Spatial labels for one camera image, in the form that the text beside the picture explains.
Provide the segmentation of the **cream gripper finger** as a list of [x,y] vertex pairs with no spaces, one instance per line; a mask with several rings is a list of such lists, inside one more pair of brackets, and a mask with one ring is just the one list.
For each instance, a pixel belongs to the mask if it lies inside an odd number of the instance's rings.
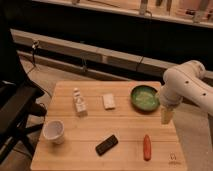
[[161,123],[162,124],[169,124],[173,117],[173,109],[162,107],[161,108]]

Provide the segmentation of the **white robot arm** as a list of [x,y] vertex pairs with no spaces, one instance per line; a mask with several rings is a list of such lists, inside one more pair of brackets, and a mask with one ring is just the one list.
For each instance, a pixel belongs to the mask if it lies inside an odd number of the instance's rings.
[[158,92],[162,105],[161,123],[168,124],[173,110],[186,98],[213,117],[213,87],[203,82],[204,65],[191,60],[168,68],[163,74],[164,85]]

